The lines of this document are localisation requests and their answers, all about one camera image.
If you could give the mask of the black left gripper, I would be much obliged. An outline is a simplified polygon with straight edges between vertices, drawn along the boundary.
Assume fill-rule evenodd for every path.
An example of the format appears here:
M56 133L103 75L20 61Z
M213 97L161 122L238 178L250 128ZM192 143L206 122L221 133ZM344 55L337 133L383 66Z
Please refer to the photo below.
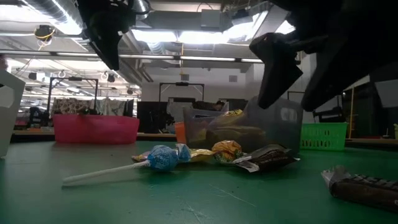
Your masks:
M119 70L118 44L135 21L133 0L77 0L90 46L110 70Z

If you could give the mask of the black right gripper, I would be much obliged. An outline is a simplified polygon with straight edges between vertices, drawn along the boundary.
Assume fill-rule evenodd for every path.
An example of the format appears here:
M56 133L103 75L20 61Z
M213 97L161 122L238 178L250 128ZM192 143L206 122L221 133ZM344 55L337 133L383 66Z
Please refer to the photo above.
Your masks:
M301 105L313 111L369 73L397 61L397 34L360 33L331 35L339 26L396 21L397 1L372 0L272 0L288 12L291 34L266 33L249 44L264 63L258 105L274 104L303 72L296 63L291 42L329 35L318 54L317 67L305 90Z

